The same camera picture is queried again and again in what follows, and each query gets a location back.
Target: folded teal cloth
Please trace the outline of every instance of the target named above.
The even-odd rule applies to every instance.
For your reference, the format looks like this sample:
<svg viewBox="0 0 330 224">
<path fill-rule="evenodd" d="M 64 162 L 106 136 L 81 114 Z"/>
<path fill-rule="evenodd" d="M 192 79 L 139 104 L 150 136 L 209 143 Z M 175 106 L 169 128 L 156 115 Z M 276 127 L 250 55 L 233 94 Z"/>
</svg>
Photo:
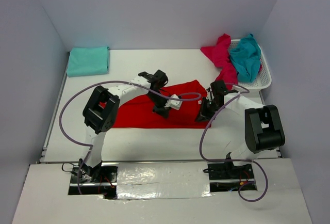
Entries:
<svg viewBox="0 0 330 224">
<path fill-rule="evenodd" d="M 236 68 L 237 79 L 252 83 L 260 69 L 261 50 L 252 34 L 241 39 L 236 48 L 230 50 L 230 60 Z"/>
<path fill-rule="evenodd" d="M 109 47 L 74 47 L 69 56 L 69 77 L 109 72 Z"/>
</svg>

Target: plastic basket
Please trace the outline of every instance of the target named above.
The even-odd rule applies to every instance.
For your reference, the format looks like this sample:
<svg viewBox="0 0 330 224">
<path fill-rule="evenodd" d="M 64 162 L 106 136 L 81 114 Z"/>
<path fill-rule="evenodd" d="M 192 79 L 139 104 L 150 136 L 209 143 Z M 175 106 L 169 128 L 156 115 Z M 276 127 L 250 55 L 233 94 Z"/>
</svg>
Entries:
<svg viewBox="0 0 330 224">
<path fill-rule="evenodd" d="M 239 41 L 240 41 L 240 39 L 232 40 L 232 43 L 229 46 L 228 50 L 236 48 Z M 265 56 L 264 56 L 263 51 L 260 46 L 259 46 L 259 48 L 261 50 L 260 61 L 262 64 L 262 70 L 258 73 L 256 79 L 252 83 L 238 82 L 239 85 L 246 87 L 250 91 L 260 91 L 262 89 L 269 87 L 270 84 L 272 83 L 272 77 L 270 75 Z"/>
</svg>

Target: pink cloth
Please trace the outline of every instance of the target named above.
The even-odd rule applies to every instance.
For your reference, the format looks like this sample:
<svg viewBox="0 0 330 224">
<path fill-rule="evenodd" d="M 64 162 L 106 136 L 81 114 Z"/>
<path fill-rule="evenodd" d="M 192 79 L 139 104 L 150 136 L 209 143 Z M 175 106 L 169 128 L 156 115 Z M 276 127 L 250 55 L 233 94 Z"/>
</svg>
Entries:
<svg viewBox="0 0 330 224">
<path fill-rule="evenodd" d="M 216 81 L 223 80 L 225 83 L 237 84 L 237 72 L 229 58 L 228 48 L 232 40 L 229 35 L 223 34 L 217 40 L 217 45 L 201 47 L 203 54 L 209 58 L 217 68 L 222 68 Z"/>
</svg>

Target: red fabric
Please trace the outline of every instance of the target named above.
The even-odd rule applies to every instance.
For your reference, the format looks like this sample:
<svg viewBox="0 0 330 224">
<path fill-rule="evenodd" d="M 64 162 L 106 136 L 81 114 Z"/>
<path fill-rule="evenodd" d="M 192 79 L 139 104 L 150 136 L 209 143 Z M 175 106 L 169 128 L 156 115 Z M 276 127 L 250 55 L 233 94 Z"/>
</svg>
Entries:
<svg viewBox="0 0 330 224">
<path fill-rule="evenodd" d="M 194 80 L 184 84 L 163 88 L 164 95 L 180 95 L 186 92 L 199 92 L 203 97 L 207 96 L 206 90 Z M 195 95 L 183 96 L 183 99 L 194 98 Z M 164 118 L 152 112 L 154 103 L 142 95 L 123 104 L 117 114 L 113 127 L 140 127 L 144 129 L 204 129 L 207 122 L 195 122 L 200 111 L 201 101 L 182 102 L 179 110 L 170 110 L 168 118 Z"/>
<path fill-rule="evenodd" d="M 229 58 L 228 48 L 232 40 L 229 35 L 223 34 L 217 40 L 217 45 L 201 47 L 203 54 L 209 58 L 217 68 L 222 68 L 216 81 L 223 80 L 226 83 L 237 84 L 237 72 Z"/>
</svg>

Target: white basket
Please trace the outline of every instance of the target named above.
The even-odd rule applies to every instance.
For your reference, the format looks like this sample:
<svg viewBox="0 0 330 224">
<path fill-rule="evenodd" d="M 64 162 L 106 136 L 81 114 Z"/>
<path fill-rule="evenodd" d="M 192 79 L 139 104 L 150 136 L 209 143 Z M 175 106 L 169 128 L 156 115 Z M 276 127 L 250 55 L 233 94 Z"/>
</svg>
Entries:
<svg viewBox="0 0 330 224">
<path fill-rule="evenodd" d="M 228 50 L 232 50 L 232 49 L 236 48 L 239 41 L 240 41 L 240 39 L 232 40 L 232 43 L 229 46 Z M 270 84 L 272 83 L 272 77 L 270 76 L 270 72 L 269 72 L 269 68 L 268 68 L 265 56 L 264 56 L 260 46 L 259 46 L 259 48 L 261 50 L 260 61 L 262 64 L 262 70 L 258 73 L 256 79 L 252 83 L 238 82 L 239 85 L 246 87 L 250 91 L 260 91 L 262 89 L 269 87 Z"/>
</svg>

